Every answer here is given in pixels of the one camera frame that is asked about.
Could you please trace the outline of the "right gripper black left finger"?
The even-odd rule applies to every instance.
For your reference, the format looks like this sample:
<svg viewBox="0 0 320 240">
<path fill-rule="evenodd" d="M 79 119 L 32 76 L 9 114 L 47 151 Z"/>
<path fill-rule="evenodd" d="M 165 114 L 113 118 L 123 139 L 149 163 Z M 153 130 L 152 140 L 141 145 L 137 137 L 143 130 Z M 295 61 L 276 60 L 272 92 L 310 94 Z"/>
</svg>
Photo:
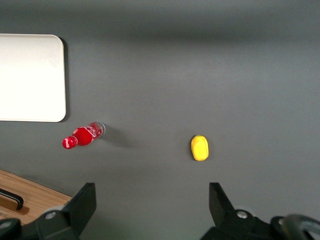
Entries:
<svg viewBox="0 0 320 240">
<path fill-rule="evenodd" d="M 78 240 L 97 208 L 96 185 L 86 183 L 62 209 L 44 212 L 21 228 L 23 240 Z"/>
</svg>

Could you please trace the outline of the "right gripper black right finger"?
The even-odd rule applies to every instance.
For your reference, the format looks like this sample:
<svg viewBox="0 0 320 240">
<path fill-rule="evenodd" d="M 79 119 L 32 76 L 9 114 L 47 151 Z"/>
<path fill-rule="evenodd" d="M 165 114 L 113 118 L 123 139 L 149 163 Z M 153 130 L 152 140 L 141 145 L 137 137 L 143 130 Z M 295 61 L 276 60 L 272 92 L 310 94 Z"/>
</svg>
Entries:
<svg viewBox="0 0 320 240">
<path fill-rule="evenodd" d="M 218 182 L 209 184 L 209 211 L 214 222 L 202 240 L 272 240 L 270 225 L 250 212 L 235 209 Z"/>
</svg>

